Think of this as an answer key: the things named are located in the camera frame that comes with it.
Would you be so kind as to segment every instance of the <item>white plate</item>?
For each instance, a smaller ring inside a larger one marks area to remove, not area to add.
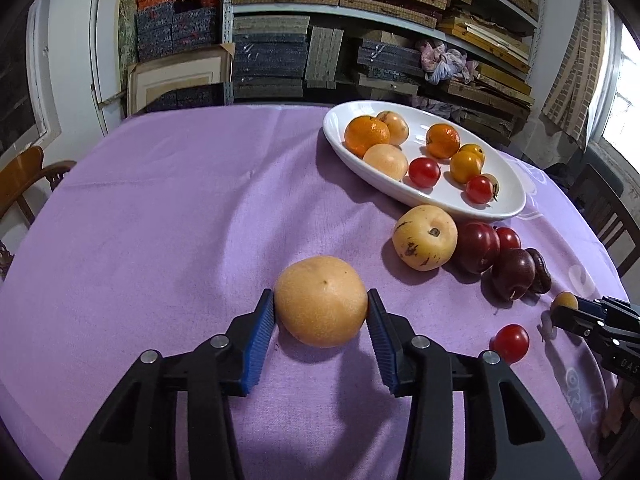
[[[390,110],[404,118],[409,125],[409,138],[400,146],[409,162],[419,156],[429,156],[425,148],[425,136],[432,124],[446,123],[455,127],[460,134],[460,143],[474,143],[482,146],[485,154],[483,173],[491,173],[500,183],[497,201],[484,205],[476,205],[466,200],[463,188],[455,183],[449,175],[449,161],[440,162],[442,176],[433,189],[414,187],[406,176],[402,182],[379,172],[366,164],[344,147],[344,131],[347,124],[361,115],[376,116],[380,112]],[[516,216],[524,208],[526,195],[520,179],[513,168],[489,146],[484,140],[470,131],[441,117],[423,112],[409,106],[387,103],[384,101],[354,101],[343,103],[327,112],[322,129],[335,153],[357,176],[371,184],[377,190],[400,202],[414,207],[420,204],[437,205],[457,217],[477,218],[484,221],[504,220]]]

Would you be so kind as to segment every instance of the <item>curtain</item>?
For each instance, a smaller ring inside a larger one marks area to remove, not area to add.
[[[602,22],[602,0],[582,0],[560,71],[542,108],[545,117],[583,150],[588,109],[602,64]]]

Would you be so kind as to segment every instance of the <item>tablecloth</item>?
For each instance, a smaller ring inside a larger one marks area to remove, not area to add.
[[[389,239],[406,206],[341,163],[325,113],[245,105],[132,118],[66,176],[0,290],[0,416],[44,480],[59,476],[140,352],[191,351],[315,254],[349,262],[388,311],[449,351],[478,355],[501,327],[523,325],[530,350],[513,370],[583,478],[599,478],[590,449],[612,376],[583,341],[551,328],[548,308],[561,290],[626,296],[579,213],[544,173],[510,159],[527,205],[504,224],[545,257],[551,292],[505,304],[450,265],[416,272]],[[335,349],[276,330],[260,383],[231,403],[248,480],[396,477],[410,400],[383,386],[365,328]],[[455,406],[459,480],[458,395]]]

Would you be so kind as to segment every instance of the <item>silver rivet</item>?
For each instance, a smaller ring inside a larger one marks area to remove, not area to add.
[[[482,354],[482,360],[488,365],[497,365],[500,362],[500,356],[493,350],[489,350]]]
[[[140,356],[140,360],[146,365],[155,363],[156,359],[158,359],[158,352],[155,350],[146,350],[142,352],[142,355]]]
[[[429,341],[429,338],[423,335],[417,335],[414,336],[413,339],[411,339],[411,344],[416,348],[428,348],[431,344],[431,341]]]
[[[224,348],[229,344],[229,338],[224,334],[218,334],[211,338],[210,343],[213,348]]]

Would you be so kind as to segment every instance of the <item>tangerine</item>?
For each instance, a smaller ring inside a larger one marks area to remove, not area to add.
[[[427,131],[427,150],[436,158],[451,158],[460,149],[460,136],[453,126],[434,124]]]
[[[344,131],[344,145],[354,155],[362,158],[371,146],[388,144],[391,140],[385,123],[370,115],[352,119]]]

